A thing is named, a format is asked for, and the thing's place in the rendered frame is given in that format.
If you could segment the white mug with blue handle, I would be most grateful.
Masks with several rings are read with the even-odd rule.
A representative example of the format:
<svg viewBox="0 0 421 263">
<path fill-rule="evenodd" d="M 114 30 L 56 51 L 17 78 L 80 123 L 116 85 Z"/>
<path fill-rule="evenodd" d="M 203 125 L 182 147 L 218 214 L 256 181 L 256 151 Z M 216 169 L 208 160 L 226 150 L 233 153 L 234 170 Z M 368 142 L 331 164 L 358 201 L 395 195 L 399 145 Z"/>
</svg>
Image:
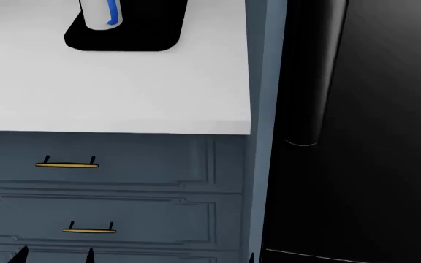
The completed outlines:
<svg viewBox="0 0 421 263">
<path fill-rule="evenodd" d="M 110 30 L 123 22 L 120 0 L 80 0 L 87 28 Z"/>
</svg>

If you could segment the blue-grey counter cabinet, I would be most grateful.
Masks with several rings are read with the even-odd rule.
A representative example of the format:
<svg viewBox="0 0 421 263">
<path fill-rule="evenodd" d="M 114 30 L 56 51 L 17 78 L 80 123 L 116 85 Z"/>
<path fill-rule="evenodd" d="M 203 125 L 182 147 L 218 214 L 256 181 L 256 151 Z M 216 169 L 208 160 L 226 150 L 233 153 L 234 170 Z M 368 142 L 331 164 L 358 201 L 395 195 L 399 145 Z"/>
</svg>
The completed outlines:
<svg viewBox="0 0 421 263">
<path fill-rule="evenodd" d="M 0 185 L 32 194 L 216 194 L 241 198 L 236 251 L 0 241 L 0 246 L 254 253 L 259 263 L 286 2 L 188 0 L 181 36 L 161 52 L 66 45 L 79 0 L 0 0 L 0 132 L 238 135 L 240 193 Z"/>
</svg>

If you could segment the blue-grey drawer front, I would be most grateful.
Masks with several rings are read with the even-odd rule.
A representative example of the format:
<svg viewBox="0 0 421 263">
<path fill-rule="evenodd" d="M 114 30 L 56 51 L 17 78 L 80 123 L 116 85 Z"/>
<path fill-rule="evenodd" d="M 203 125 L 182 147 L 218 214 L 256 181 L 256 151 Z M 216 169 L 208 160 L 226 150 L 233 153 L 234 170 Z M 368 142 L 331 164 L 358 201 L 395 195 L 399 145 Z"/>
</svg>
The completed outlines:
<svg viewBox="0 0 421 263">
<path fill-rule="evenodd" d="M 238 135 L 0 131 L 0 185 L 240 193 Z M 99 168 L 36 167 L 49 162 Z"/>
<path fill-rule="evenodd" d="M 20 249 L 0 246 L 0 263 L 7 263 Z M 94 263 L 240 263 L 237 252 L 93 251 Z M 32 247 L 26 263 L 87 263 L 88 252 L 88 248 Z"/>
<path fill-rule="evenodd" d="M 0 192 L 0 241 L 236 251 L 241 198 L 216 194 Z M 75 227 L 116 234 L 62 232 Z"/>
</svg>

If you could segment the black refrigerator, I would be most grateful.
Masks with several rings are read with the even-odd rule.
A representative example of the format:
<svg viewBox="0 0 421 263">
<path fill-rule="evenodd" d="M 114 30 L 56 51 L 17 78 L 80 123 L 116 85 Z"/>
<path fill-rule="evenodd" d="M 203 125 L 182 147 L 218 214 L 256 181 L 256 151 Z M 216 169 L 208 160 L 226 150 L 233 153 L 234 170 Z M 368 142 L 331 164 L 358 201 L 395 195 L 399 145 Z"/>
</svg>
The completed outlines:
<svg viewBox="0 0 421 263">
<path fill-rule="evenodd" d="M 284 83 L 260 263 L 421 263 L 421 0 L 349 0 L 317 144 Z"/>
</svg>

